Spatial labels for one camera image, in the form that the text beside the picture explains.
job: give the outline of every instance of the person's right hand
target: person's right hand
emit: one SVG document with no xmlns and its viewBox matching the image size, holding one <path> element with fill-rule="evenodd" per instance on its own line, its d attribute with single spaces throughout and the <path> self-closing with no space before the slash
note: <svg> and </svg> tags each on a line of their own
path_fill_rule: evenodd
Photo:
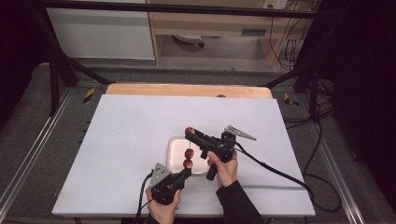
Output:
<svg viewBox="0 0 396 224">
<path fill-rule="evenodd" d="M 236 181 L 236 173 L 238 168 L 238 161 L 236 159 L 236 151 L 233 152 L 233 156 L 231 160 L 227 163 L 223 163 L 219 157 L 209 151 L 207 152 L 207 156 L 209 157 L 208 164 L 211 166 L 212 164 L 216 164 L 218 166 L 218 187 L 228 187 L 233 182 Z"/>
</svg>

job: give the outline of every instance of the white power socket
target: white power socket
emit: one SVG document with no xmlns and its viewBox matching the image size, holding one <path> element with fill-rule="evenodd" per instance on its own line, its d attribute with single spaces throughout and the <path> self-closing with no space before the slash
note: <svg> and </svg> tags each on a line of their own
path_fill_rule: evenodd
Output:
<svg viewBox="0 0 396 224">
<path fill-rule="evenodd" d="M 285 9 L 288 0 L 265 0 L 262 8 Z"/>
</svg>

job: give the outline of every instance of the white tray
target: white tray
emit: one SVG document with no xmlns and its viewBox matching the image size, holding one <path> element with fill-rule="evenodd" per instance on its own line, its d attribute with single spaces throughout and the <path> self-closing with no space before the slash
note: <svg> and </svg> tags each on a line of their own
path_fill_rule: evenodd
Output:
<svg viewBox="0 0 396 224">
<path fill-rule="evenodd" d="M 201 158 L 202 150 L 198 148 L 194 143 L 191 143 L 184 136 L 174 136 L 169 140 L 168 147 L 168 161 L 166 166 L 172 173 L 179 173 L 184 169 L 183 161 L 186 160 L 184 153 L 187 148 L 194 150 L 194 156 L 192 157 L 192 174 L 203 175 L 208 170 L 207 158 L 206 160 Z"/>
</svg>

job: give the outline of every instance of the white tabletop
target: white tabletop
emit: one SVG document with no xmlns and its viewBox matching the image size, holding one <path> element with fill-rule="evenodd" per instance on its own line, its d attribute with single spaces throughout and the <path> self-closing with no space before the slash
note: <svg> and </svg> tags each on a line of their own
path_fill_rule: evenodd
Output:
<svg viewBox="0 0 396 224">
<path fill-rule="evenodd" d="M 230 124 L 257 137 L 257 141 L 237 137 L 247 152 L 303 180 L 276 100 L 103 95 L 52 213 L 134 217 L 142 182 L 156 162 L 166 165 L 173 136 L 184 135 L 185 128 L 191 126 L 220 137 Z M 242 153 L 238 161 L 239 182 L 262 215 L 315 214 L 304 188 L 265 170 Z M 216 181 L 208 181 L 204 175 L 191 176 L 182 190 L 177 216 L 221 216 L 216 189 Z"/>
</svg>

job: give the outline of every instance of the red fruit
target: red fruit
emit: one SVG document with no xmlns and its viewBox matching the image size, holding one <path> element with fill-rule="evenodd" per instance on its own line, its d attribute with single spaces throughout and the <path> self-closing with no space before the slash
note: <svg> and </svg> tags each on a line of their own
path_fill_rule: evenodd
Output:
<svg viewBox="0 0 396 224">
<path fill-rule="evenodd" d="M 186 152 L 184 152 L 184 157 L 188 160 L 191 160 L 193 156 L 194 156 L 194 150 L 192 150 L 191 148 L 187 148 Z"/>
<path fill-rule="evenodd" d="M 188 127 L 184 130 L 184 133 L 194 133 L 194 129 L 192 127 Z"/>
<path fill-rule="evenodd" d="M 184 160 L 183 161 L 183 166 L 186 169 L 191 169 L 192 168 L 192 161 L 191 160 Z"/>
</svg>

